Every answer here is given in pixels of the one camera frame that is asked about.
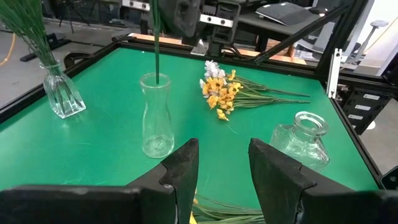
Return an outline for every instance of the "green table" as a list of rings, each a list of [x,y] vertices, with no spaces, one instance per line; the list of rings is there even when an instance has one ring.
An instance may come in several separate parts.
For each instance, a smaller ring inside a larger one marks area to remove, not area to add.
[[[311,95],[310,104],[236,110],[226,122],[201,95],[204,61],[161,55],[160,62],[172,80],[175,148],[199,138],[199,194],[259,208],[249,170],[250,139],[269,142],[274,127],[291,124],[298,111],[319,114],[330,125],[323,138],[330,163],[323,175],[355,190],[377,189],[318,81],[221,64],[273,88]],[[118,48],[73,78],[87,106],[82,113],[60,119],[43,97],[0,124],[0,190],[21,184],[126,185],[157,165],[160,159],[141,149],[145,102],[139,79],[153,71],[152,52]]]

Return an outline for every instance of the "black table frame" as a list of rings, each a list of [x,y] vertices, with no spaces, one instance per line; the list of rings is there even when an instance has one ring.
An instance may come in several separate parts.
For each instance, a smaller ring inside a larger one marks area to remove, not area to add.
[[[127,48],[127,49],[134,49],[134,50],[144,50],[148,52],[153,52],[153,42],[149,40],[140,40],[140,39],[131,39],[129,42],[113,42],[112,44],[107,45],[106,47],[100,49],[99,51],[95,52],[92,57],[86,60],[82,60],[78,62],[76,65],[68,68],[65,70],[65,73],[69,77],[74,77],[78,75],[80,72],[84,71],[86,68],[90,67],[94,63],[101,60],[107,54],[110,54],[112,51],[118,48]],[[200,56],[200,55],[193,55],[191,54],[192,47],[186,45],[175,45],[175,44],[166,44],[160,43],[160,52],[162,54],[167,55],[174,55],[178,57],[186,57],[198,60],[216,60],[219,63],[225,63],[229,65],[236,65],[246,68],[253,68],[257,70],[265,70],[270,72],[277,72],[287,75],[295,75],[298,77],[304,78],[311,78],[315,80],[319,80],[322,83],[322,79],[320,80],[319,76],[313,74],[313,67],[302,67],[297,65],[292,65],[291,63],[287,62],[275,62],[271,61],[269,64],[260,64],[257,65],[253,62],[243,62],[233,58],[232,55],[226,55],[224,58],[216,58],[210,56]],[[342,76],[344,81],[350,83],[355,82],[355,78],[349,78]],[[368,83],[368,85],[372,86],[375,85],[374,83]],[[29,90],[27,93],[24,93],[20,97],[16,98],[15,100],[11,101],[10,103],[6,104],[2,108],[0,108],[0,123],[5,122],[7,119],[11,118],[24,108],[28,107],[32,103],[35,103],[41,97],[45,96],[45,91],[43,85],[38,85],[35,88]],[[375,183],[377,183],[378,187],[382,189],[382,185],[380,183],[380,178],[382,176],[380,170],[377,168],[377,165],[371,158],[370,154],[364,147],[363,143],[361,142],[359,136],[356,134],[352,126],[350,125],[348,118],[344,114],[343,110],[341,109],[340,105],[336,100],[330,100],[334,109],[336,110],[338,116],[340,117],[344,127],[346,128],[349,136],[351,137],[354,145],[356,146],[359,154],[363,158],[366,166],[368,167],[371,175]]]

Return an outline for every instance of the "clear glass vase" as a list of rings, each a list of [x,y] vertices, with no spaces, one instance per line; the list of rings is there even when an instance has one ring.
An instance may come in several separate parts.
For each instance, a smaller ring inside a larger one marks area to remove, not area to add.
[[[61,63],[40,67],[47,74],[44,78],[44,90],[49,98],[51,109],[62,119],[86,109],[86,105],[73,81],[62,71]]]
[[[322,117],[301,111],[294,116],[293,125],[279,124],[275,128],[270,145],[320,172],[329,163],[321,140],[328,130],[328,123]]]
[[[142,92],[146,98],[144,117],[142,119],[142,150],[152,158],[169,155],[174,148],[174,133],[167,100],[169,98],[170,79],[159,74],[148,73],[140,80]]]

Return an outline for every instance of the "white label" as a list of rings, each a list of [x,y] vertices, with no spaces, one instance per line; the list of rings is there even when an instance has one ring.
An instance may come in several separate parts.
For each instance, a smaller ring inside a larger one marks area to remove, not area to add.
[[[371,100],[379,100],[380,96],[376,96],[376,95],[372,95],[372,94],[365,94],[365,95],[363,95],[363,98],[371,99]]]
[[[359,109],[359,110],[370,110],[371,107],[370,106],[363,106],[363,105],[355,105],[355,109]]]
[[[362,117],[362,116],[358,116],[358,115],[350,114],[350,115],[348,115],[348,118],[352,118],[352,119],[362,119],[363,117]]]

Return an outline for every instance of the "concrete floor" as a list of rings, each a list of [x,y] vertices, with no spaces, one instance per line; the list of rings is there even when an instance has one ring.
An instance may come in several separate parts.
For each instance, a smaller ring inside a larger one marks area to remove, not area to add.
[[[121,29],[109,29],[100,26],[87,27],[78,24],[75,24],[74,28],[75,33],[72,34],[69,24],[65,23],[58,27],[57,23],[46,23],[48,33],[64,32],[68,39],[100,45],[109,44],[112,35],[121,31]],[[2,60],[6,57],[10,48],[12,34],[0,32],[0,40],[0,60]],[[58,59],[62,59],[70,51],[92,53],[98,49],[100,48],[89,45],[67,44],[54,50],[53,53]],[[26,44],[18,39],[10,61],[0,67],[0,107],[42,83],[45,72],[39,67],[37,59],[27,63],[19,61],[20,57],[28,53]],[[383,174],[398,166],[397,113],[398,102],[391,100],[376,118],[376,128],[365,131],[361,136],[364,145]]]

